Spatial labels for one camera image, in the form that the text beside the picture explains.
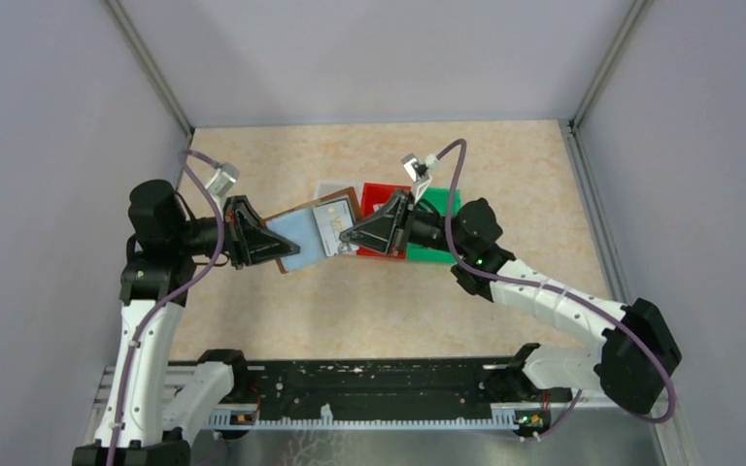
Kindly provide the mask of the brown leather card holder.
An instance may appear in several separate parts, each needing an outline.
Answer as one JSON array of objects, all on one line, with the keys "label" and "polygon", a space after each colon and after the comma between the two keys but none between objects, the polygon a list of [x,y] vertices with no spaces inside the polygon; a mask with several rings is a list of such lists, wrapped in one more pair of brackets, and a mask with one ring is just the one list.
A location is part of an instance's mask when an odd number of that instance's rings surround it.
[{"label": "brown leather card holder", "polygon": [[313,215],[313,208],[338,199],[348,199],[353,212],[355,223],[361,219],[361,208],[356,194],[351,188],[346,188],[323,198],[314,198],[282,213],[266,218],[262,223],[270,231],[295,242],[300,246],[300,253],[276,260],[282,274],[301,270],[315,265],[328,258],[323,251],[322,241]]}]

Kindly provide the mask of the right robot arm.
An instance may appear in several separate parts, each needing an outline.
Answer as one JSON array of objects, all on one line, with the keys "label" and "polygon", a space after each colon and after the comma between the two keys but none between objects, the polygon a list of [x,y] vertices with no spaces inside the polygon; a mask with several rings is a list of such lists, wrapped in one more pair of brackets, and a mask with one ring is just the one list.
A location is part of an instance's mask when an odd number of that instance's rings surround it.
[{"label": "right robot arm", "polygon": [[526,347],[519,365],[526,385],[598,391],[647,422],[669,421],[677,408],[671,376],[682,353],[659,307],[644,298],[631,304],[598,298],[556,281],[501,247],[502,233],[484,198],[441,215],[398,189],[340,238],[383,255],[409,244],[449,252],[465,292],[525,311],[582,343],[581,349]]}]

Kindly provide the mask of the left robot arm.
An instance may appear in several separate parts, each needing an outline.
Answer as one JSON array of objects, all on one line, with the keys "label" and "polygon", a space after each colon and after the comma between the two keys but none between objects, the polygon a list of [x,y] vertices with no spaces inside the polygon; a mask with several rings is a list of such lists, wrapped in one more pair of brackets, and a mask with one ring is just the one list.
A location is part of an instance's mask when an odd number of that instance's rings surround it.
[{"label": "left robot arm", "polygon": [[134,228],[120,276],[121,336],[110,397],[93,440],[74,450],[75,465],[188,465],[191,447],[215,406],[245,394],[247,361],[237,349],[208,349],[190,382],[172,399],[164,393],[168,353],[190,288],[200,280],[195,257],[213,268],[225,255],[236,269],[299,253],[293,241],[267,229],[243,195],[227,198],[211,217],[187,213],[165,180],[137,185],[129,195]]}]

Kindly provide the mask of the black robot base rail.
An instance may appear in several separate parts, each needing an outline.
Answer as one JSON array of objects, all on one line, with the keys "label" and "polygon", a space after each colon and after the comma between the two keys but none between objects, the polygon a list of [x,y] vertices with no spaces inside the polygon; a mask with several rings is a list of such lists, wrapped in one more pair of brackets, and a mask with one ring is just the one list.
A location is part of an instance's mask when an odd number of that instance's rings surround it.
[{"label": "black robot base rail", "polygon": [[549,428],[569,388],[539,389],[511,356],[252,361],[205,426],[226,439],[251,431]]}]

